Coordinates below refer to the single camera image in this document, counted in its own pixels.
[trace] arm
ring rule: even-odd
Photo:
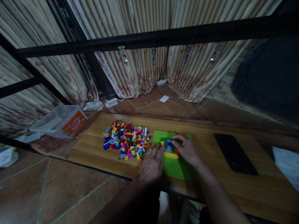
[[[100,210],[90,223],[116,223],[130,212],[146,189],[162,176],[164,146],[158,150],[159,147],[160,145],[156,145],[146,151],[137,177]]]
[[[192,140],[182,135],[175,135],[173,138],[183,141],[182,146],[176,141],[172,141],[172,144],[178,149],[180,155],[196,170],[213,223],[250,224],[251,222],[224,189],[217,176],[199,156]]]

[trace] striped curtain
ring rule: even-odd
[[[68,0],[88,39],[266,16],[282,0]],[[159,77],[189,102],[200,102],[218,82],[249,41],[223,43],[217,62],[211,64],[216,43],[195,44],[186,64],[185,46],[157,48],[156,65],[151,49],[122,53],[96,52],[105,74],[119,97],[150,92]]]
[[[0,32],[16,48],[66,42],[46,0],[0,1],[0,24]],[[31,77],[4,49],[0,49],[0,56],[1,87]],[[98,100],[91,75],[82,73],[73,55],[28,60],[72,104],[83,106],[88,101]],[[0,133],[15,137],[28,132],[28,128],[58,101],[38,85],[0,99],[0,104]]]

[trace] box label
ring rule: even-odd
[[[69,133],[72,136],[75,136],[76,133],[80,130],[82,125],[85,123],[86,118],[84,115],[78,111],[75,116],[73,116],[69,122],[62,128],[63,131]]]

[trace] black smartphone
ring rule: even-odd
[[[234,136],[216,133],[214,136],[228,165],[234,172],[259,176],[256,168]]]

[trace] green baseplate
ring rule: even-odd
[[[172,136],[176,134],[177,133],[155,130],[153,137],[153,146],[160,144],[161,138],[172,139]],[[196,171],[181,156],[179,156],[179,159],[163,156],[163,173],[168,176],[198,182],[198,176]]]

